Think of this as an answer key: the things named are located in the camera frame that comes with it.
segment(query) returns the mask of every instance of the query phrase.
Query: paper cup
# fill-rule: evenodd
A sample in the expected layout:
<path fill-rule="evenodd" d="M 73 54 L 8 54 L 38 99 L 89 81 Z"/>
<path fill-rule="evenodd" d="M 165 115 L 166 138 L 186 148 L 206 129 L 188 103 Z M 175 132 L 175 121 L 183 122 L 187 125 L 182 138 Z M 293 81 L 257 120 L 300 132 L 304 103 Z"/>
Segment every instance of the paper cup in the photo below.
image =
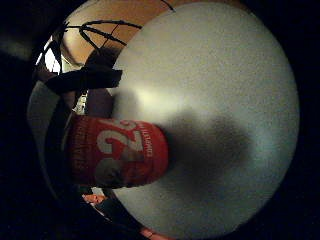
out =
<path fill-rule="evenodd" d="M 161 177 L 168 165 L 164 135 L 142 121 L 74 116 L 66 153 L 77 184 L 120 188 Z"/>

